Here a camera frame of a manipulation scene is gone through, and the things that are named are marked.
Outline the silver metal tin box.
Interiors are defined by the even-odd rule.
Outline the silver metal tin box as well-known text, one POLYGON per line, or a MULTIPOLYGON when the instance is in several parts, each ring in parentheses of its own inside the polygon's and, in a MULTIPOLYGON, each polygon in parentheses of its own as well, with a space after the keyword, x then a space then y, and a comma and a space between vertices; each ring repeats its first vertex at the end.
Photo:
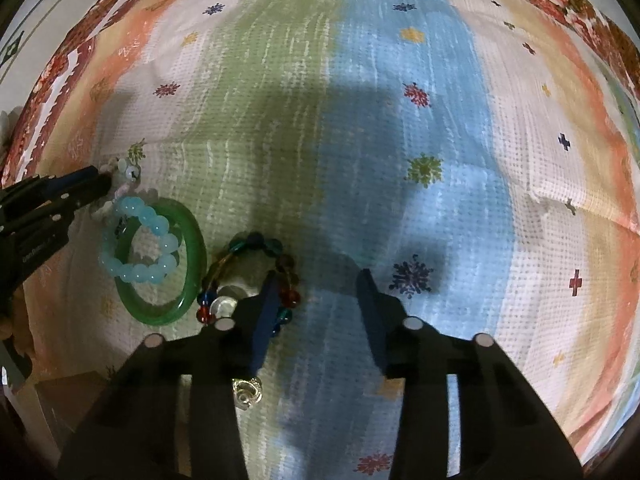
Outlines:
POLYGON ((107 385, 98 372, 33 382, 3 393, 26 430, 26 441, 47 466, 58 464, 68 439, 107 385))

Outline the green jade bangle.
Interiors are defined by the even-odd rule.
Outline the green jade bangle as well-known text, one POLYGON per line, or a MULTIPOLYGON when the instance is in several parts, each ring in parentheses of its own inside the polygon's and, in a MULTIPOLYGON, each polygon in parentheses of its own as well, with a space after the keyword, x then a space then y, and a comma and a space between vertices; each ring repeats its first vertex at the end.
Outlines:
POLYGON ((114 254, 103 264, 115 280, 120 301, 139 322, 163 326, 176 322, 188 312, 201 287, 206 271, 206 247, 198 222, 182 203, 160 198, 151 205, 139 196, 125 196, 115 205, 116 218, 105 239, 114 254), (145 228, 157 238, 160 255, 150 264, 129 260, 138 229, 145 228), (186 248, 186 275, 182 291, 166 304, 149 304, 139 296, 135 284, 159 285, 179 266, 180 248, 186 248))

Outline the red floral bed sheet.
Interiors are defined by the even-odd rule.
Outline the red floral bed sheet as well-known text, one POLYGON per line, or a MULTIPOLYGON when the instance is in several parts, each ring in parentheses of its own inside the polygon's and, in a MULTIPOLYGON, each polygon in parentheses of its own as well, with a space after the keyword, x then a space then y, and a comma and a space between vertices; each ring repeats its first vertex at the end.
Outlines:
MULTIPOLYGON (((1 131, 1 175, 17 178, 18 162, 28 141, 42 136, 37 122, 46 126, 53 120, 44 108, 51 86, 68 65, 68 57, 103 29, 119 22, 138 0, 89 0, 84 9, 70 0, 54 0, 50 6, 35 6, 39 18, 25 16, 14 32, 3 40, 1 75, 24 76, 27 67, 36 73, 20 112, 9 127, 1 131), (37 61, 29 63, 26 52, 34 51, 37 61)), ((576 32, 605 62, 631 94, 639 92, 639 49, 637 44, 606 14, 589 0, 526 0, 561 25, 576 32)))

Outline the white bed headboard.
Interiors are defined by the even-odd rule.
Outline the white bed headboard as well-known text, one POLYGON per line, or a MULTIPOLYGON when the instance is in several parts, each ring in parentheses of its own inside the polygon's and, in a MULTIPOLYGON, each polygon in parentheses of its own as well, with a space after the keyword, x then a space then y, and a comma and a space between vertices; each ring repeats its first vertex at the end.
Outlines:
POLYGON ((70 29, 98 0, 24 0, 1 39, 1 109, 28 100, 70 29))

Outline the striped colourful mat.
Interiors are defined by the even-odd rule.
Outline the striped colourful mat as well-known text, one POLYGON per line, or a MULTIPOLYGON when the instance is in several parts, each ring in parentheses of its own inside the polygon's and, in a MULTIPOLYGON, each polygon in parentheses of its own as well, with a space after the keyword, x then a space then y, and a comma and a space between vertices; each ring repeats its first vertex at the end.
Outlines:
POLYGON ((384 479, 402 383, 371 270, 442 332, 494 336, 580 461, 639 403, 639 92, 526 0, 138 0, 71 53, 12 183, 133 158, 206 257, 280 240, 300 306, 241 416, 255 479, 384 479))

